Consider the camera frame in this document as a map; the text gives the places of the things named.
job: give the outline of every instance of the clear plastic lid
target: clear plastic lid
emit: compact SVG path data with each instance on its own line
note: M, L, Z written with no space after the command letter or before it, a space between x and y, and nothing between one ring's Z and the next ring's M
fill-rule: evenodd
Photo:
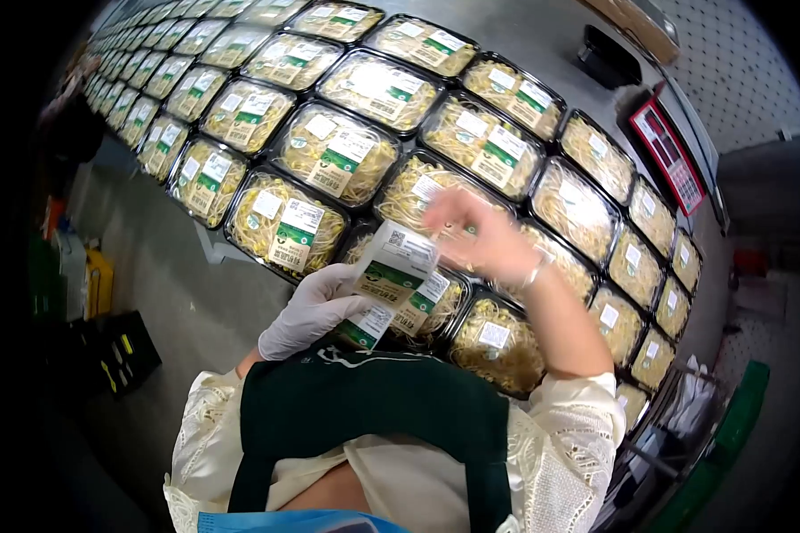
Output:
M566 123L562 138L563 151L583 167L607 193L624 205L633 183L633 162L607 134L573 114Z
M246 170L245 160L235 152L195 138L178 160L169 195L180 201L194 219L215 229L222 224Z
M162 114L152 123L151 128L137 156L142 171L163 183L181 148L187 141L189 128L171 115Z
M292 29L352 43L384 17L384 12L361 4L320 2L305 9L292 22Z
M168 50L175 46L181 37L187 35L192 25L196 22L195 19L183 19L177 21L169 28L166 33L160 37L157 44L154 45L155 50Z
M246 155L257 154L296 105L296 96L245 80L215 99L201 130Z
M667 276L661 298L657 302L657 311L655 311L657 325L661 326L667 335L678 338L687 323L689 314L690 300L687 299L684 289L673 276Z
M273 155L297 178L358 207L373 198L400 151L394 136L315 103L300 109Z
M268 35L269 30L265 28L240 25L228 27L204 51L201 62L222 68L239 67Z
M530 208L594 263L605 263L619 216L570 165L556 157L547 162Z
M627 225L622 226L608 270L610 279L637 304L651 307L663 273L650 248Z
M545 371L545 357L530 324L489 295L470 305L449 356L458 367L512 394L533 391Z
M640 313L625 298L602 286L589 306L589 315L604 336L613 362L625 366L643 328Z
M404 16L393 17L376 30L367 45L448 78L458 76L477 54L474 43L425 20Z
M240 71L293 91L309 89L343 54L340 44L280 33L270 37Z
M675 238L675 219L660 195L645 179L638 179L634 186L629 216L661 255L668 258Z
M461 93L421 126L419 138L513 200L527 195L544 155L521 130Z
M225 73L218 68L203 65L191 68L166 101L166 111L186 122L193 122L223 88L225 79Z
M657 390L674 359L675 348L654 327L650 327L631 365L631 376Z
M155 98L165 98L177 85L184 72L192 65L192 56L169 56L160 63L154 75L148 80L145 92Z
M302 10L310 0L257 0L248 6L237 22L279 26Z
M127 143L131 150L136 149L139 145L139 140L148 130L158 109L160 109L160 102L148 96L138 98L133 108L130 109L128 118L122 124L122 129L118 131L118 136Z
M304 259L302 272L276 264L270 250L290 200L300 200L322 210L320 222ZM228 218L226 233L241 250L262 263L286 272L297 280L327 266L340 247L349 221L334 207L278 176L256 171Z
M443 85L366 51L343 58L317 88L326 100L401 134L417 129L441 91Z
M227 20L202 20L175 47L176 54L201 54L223 32Z
M478 60L465 71L462 84L540 139L554 139L565 103L520 70L497 59Z

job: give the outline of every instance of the plastic container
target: plastic container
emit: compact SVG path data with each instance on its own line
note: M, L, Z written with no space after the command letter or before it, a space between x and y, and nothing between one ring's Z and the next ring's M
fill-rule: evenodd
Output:
M425 68L458 84L480 49L477 41L416 16L399 14L370 34L365 46Z
M691 296L696 294L699 277L702 275L702 254L693 244L684 229L676 229L672 254L672 271Z
M224 144L196 135L187 142L166 192L190 217L214 231L223 226L249 163Z
M254 80L234 80L204 114L202 133L257 157L296 105L296 95Z
M130 87L125 87L124 91L118 96L118 100L107 115L107 124L109 124L114 131L118 131L119 128L122 127L122 123L127 119L130 108L134 105L138 97L139 91L131 89Z
M320 80L317 94L401 137L410 137L444 91L444 83L387 56L356 49Z
M200 60L214 67L239 68L267 37L267 28L239 24L227 27L204 51Z
M237 17L237 22L277 27L302 11L309 2L310 0L258 0Z
M160 66L160 63L162 63L165 58L166 54L164 52L149 52L148 55L145 56L145 59L139 64L134 75L128 80L128 85L134 89L142 89L154 73L154 70Z
M466 91L449 92L417 139L513 202L527 197L545 159L538 141Z
M559 268L566 283L575 290L575 295L585 305L589 305L599 281L598 272L592 263L573 251L562 239L543 229L535 220L522 219L519 222L522 235ZM520 286L504 285L497 280L490 281L490 286L498 293L509 297L513 304L524 309Z
M268 158L347 208L358 209L390 176L401 150L394 134L340 107L312 101L288 120Z
M384 10L355 2L315 2L290 21L286 30L353 44L385 16Z
M529 398L545 373L545 358L527 319L482 288L450 339L448 357L520 400Z
M310 91L342 55L343 46L328 39L279 32L258 48L240 74L301 94Z
M628 215L633 225L642 232L660 256L669 261L675 240L675 217L643 176L638 177L633 187Z
M323 210L316 231L309 234L310 247L301 272L273 260L281 219L290 202L296 200ZM334 259L350 226L350 216L330 198L287 179L270 167L261 166L249 175L226 220L224 233L246 255L288 282L298 284L307 274L320 270Z
M141 170L157 180L158 185L165 185L188 136L186 124L170 114L160 113L151 123L136 156Z
M563 154L620 206L628 204L636 165L625 150L585 112L572 109L560 137Z
M160 110L160 101L149 96L141 96L136 100L133 108L128 113L127 120L118 131L118 136L131 150L136 150L142 136L148 131L148 126Z
M201 54L211 43L219 37L228 21L225 19L207 19L196 23L175 47L176 54L191 56Z
M645 321L639 307L607 283L602 284L589 306L589 315L605 338L613 363L625 368L637 346Z
M661 263L649 246L623 224L607 268L609 278L643 309L654 309L657 291L663 283Z
M562 96L496 52L482 52L462 85L517 120L542 141L553 141L567 109Z
M545 162L528 208L600 270L606 268L621 215L567 160L555 156Z
M172 25L154 45L155 50L171 50L195 26L196 19L183 19Z
M192 66L192 56L169 56L160 63L154 75L148 80L145 92L155 98L165 98L181 81L184 73Z
M166 111L185 122L198 120L226 80L226 74L218 68L204 65L191 68L172 90L166 101Z

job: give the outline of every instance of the gloved hand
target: gloved hand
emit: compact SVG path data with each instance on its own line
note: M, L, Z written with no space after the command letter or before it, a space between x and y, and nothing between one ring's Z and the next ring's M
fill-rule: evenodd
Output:
M341 289L352 282L351 264L330 264L306 275L287 307L257 339L261 357L266 361L286 359L311 346L343 319L367 310L373 304L368 298L348 296L349 287Z

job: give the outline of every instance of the white sticker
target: white sticker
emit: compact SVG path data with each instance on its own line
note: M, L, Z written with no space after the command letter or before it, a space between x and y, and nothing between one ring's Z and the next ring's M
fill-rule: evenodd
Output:
M467 131L471 135L482 139L486 136L489 125L472 112L463 111L456 120L456 127Z
M327 116L320 114L314 115L314 117L305 124L305 129L316 135L320 141L324 141L337 127L338 125L332 122Z
M282 201L284 200L268 191L261 191L255 198L255 203L251 205L251 209L272 220L275 219L275 215L279 212Z
M489 72L489 80L494 81L507 90L512 90L512 87L515 86L515 78L512 78L512 76L497 68L493 68L492 71Z
M610 304L605 304L604 310L601 311L601 322L607 327L613 327L617 320L619 320L619 312Z
M502 350L506 346L506 341L509 339L509 327L498 326L491 322L485 322L482 325L478 341L484 345L489 345Z

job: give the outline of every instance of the product label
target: product label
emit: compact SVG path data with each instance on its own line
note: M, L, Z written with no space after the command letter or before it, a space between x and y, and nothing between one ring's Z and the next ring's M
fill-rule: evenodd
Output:
M314 235L325 211L299 199L289 199L275 232L269 258L273 263L302 272Z
M352 130L342 129L331 138L326 151L306 180L335 198L341 196L355 169L375 143Z
M470 168L498 188L503 188L525 149L525 142L501 126L495 126Z

